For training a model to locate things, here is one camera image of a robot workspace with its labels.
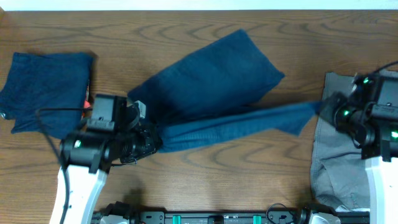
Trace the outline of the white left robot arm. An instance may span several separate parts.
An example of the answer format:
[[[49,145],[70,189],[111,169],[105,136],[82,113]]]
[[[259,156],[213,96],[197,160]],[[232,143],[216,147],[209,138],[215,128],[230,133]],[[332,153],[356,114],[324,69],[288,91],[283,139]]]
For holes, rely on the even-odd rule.
[[[51,223],[90,223],[114,161],[135,164],[161,145],[146,106],[136,101],[96,105],[60,143],[60,170]]]

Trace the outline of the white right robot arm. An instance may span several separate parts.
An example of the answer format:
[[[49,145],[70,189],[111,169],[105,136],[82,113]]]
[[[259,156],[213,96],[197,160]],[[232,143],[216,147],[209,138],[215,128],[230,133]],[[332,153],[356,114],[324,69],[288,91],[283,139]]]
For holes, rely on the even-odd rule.
[[[371,223],[397,223],[397,108],[335,92],[320,117],[361,150],[369,182]]]

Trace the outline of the dark blue denim shorts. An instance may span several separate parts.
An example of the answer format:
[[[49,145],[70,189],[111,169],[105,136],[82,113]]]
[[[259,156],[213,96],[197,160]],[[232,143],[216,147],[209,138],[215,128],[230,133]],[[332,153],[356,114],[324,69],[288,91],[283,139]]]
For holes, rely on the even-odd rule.
[[[319,102],[256,106],[283,77],[240,29],[163,69],[128,97],[145,104],[161,152],[185,151],[268,129],[300,134]]]

